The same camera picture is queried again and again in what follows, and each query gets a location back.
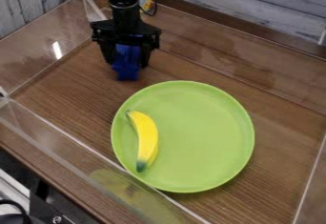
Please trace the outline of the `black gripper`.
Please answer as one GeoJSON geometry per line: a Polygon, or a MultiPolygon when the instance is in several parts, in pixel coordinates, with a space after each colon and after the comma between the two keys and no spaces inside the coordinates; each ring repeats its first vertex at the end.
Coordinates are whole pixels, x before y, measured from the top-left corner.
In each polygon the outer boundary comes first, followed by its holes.
{"type": "Polygon", "coordinates": [[[149,63],[152,49],[160,46],[161,29],[139,20],[135,25],[118,25],[113,19],[90,23],[92,39],[100,46],[105,62],[112,65],[116,44],[140,47],[139,64],[143,69],[149,63]]]}

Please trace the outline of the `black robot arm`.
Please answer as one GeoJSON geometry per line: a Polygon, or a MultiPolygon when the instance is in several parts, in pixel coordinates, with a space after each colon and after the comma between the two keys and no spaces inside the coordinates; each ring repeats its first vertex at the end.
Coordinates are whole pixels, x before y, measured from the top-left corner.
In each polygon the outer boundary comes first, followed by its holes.
{"type": "Polygon", "coordinates": [[[117,45],[139,48],[136,64],[144,68],[151,52],[160,46],[161,29],[143,21],[139,0],[108,0],[108,4],[112,17],[90,23],[92,40],[109,64],[114,62],[117,45]]]}

